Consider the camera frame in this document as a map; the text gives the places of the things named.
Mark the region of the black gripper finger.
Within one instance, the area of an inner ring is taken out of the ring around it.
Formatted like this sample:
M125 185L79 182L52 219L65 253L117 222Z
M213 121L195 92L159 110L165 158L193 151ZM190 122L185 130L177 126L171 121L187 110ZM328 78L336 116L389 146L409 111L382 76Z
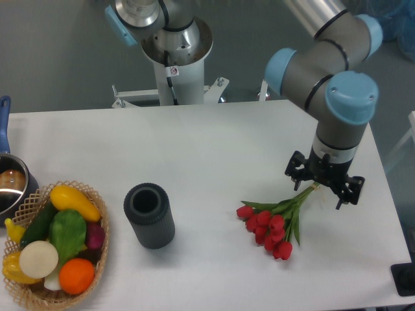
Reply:
M342 205L351 203L357 205L364 185L365 178L362 176L348 176L346 175L340 181L334 183L335 189L333 192L338 196L338 203L335 207L339 210Z
M309 160L301 152L295 151L289 159L285 175L294 182L294 190L298 190L302 181L310 180Z

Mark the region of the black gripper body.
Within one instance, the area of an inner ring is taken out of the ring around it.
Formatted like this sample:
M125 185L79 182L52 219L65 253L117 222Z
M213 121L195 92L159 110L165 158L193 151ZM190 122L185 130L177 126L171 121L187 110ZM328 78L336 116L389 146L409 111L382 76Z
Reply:
M353 149L337 150L326 145L312 145L304 164L305 180L313 180L332 191L349 191L348 170L353 161Z

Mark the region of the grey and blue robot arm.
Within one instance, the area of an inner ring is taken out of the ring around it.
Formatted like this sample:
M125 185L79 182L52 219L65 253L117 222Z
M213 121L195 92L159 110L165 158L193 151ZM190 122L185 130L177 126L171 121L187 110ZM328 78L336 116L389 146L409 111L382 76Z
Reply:
M310 154L293 153L285 174L296 185L319 182L340 205L355 205L364 178L349 176L348 169L379 90L353 67L379 48L383 31L376 19L353 16L340 1L287 1L287 6L315 45L305 53L279 50L266 66L265 82L318 125ZM115 1L104 14L116 35L128 46L140 45L153 63L161 105L206 102L204 60L213 38L191 1Z

